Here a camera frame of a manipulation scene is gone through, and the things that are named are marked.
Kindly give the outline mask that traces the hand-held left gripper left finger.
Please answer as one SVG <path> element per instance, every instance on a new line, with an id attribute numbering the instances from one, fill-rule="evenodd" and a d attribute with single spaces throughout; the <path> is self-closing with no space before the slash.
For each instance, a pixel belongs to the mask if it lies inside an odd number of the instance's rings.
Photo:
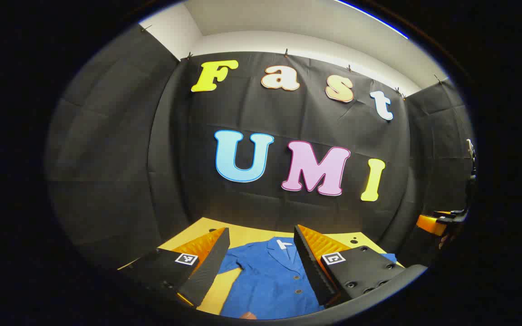
<path id="1" fill-rule="evenodd" d="M 195 309 L 211 288 L 229 245 L 230 231 L 222 227 L 172 250 L 154 249 L 119 272 L 151 299 Z"/>

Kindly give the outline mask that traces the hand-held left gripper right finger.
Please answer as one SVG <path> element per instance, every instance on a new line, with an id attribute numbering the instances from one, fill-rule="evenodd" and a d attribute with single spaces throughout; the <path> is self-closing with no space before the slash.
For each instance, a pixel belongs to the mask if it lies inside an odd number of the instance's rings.
<path id="1" fill-rule="evenodd" d="M 405 268 L 370 246 L 351 248 L 304 225 L 294 227 L 300 261 L 319 305 L 326 308 L 354 299 L 383 301 L 427 271 Z"/>

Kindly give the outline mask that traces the blue button shirt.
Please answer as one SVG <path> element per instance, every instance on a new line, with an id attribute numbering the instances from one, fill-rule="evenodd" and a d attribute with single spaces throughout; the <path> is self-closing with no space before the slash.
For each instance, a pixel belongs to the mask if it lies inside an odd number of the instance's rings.
<path id="1" fill-rule="evenodd" d="M 252 313 L 284 319 L 324 310 L 307 278 L 294 239 L 273 237 L 228 249 L 219 274 L 240 270 L 220 310 L 223 317 Z"/>

